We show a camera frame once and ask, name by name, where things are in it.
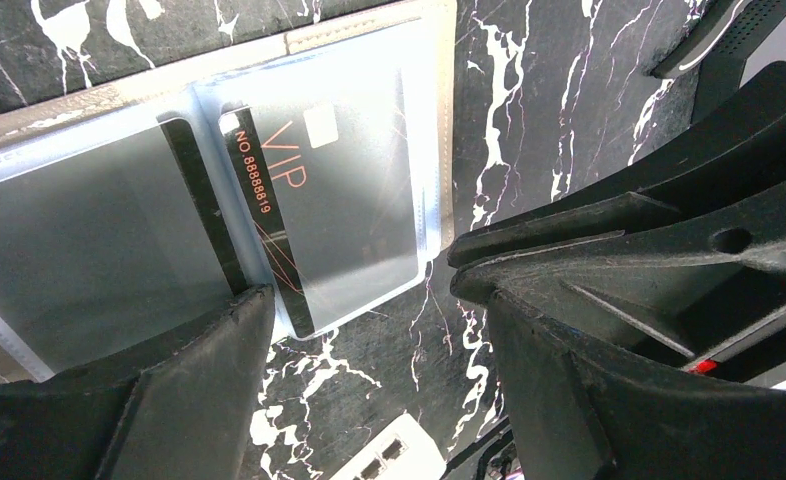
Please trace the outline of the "grey leather card holder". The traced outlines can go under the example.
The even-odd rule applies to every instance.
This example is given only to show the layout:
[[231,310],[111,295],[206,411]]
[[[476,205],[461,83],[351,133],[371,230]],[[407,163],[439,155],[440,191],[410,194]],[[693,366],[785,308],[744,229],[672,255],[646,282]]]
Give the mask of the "grey leather card holder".
[[239,108],[399,102],[422,273],[359,315],[421,282],[454,233],[456,10],[397,1],[0,115],[0,384],[47,381],[255,283],[276,292],[272,338],[293,337],[218,125]]

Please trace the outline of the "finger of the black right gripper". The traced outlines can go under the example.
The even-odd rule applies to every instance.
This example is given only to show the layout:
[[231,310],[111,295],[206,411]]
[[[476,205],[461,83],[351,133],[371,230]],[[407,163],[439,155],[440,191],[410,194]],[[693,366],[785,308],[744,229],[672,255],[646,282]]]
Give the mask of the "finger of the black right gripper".
[[461,235],[452,293],[503,290],[651,360],[786,378],[786,62],[640,162]]

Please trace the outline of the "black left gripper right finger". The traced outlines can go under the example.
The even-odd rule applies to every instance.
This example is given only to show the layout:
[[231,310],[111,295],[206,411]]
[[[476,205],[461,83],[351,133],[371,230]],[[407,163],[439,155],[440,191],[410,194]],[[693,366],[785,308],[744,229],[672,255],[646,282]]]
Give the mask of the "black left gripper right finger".
[[497,291],[488,326],[528,479],[786,479],[786,391],[687,373]]

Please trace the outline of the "black VIP credit card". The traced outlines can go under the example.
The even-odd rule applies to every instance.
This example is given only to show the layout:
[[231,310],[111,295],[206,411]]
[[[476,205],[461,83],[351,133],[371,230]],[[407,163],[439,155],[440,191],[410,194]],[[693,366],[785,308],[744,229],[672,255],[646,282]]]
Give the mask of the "black VIP credit card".
[[399,102],[239,108],[218,125],[293,337],[317,336],[421,276]]

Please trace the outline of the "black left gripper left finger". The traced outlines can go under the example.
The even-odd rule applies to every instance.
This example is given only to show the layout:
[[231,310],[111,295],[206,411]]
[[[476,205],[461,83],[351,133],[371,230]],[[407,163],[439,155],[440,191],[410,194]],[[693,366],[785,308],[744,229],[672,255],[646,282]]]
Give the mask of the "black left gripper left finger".
[[37,383],[0,385],[0,479],[234,479],[275,319],[272,287]]

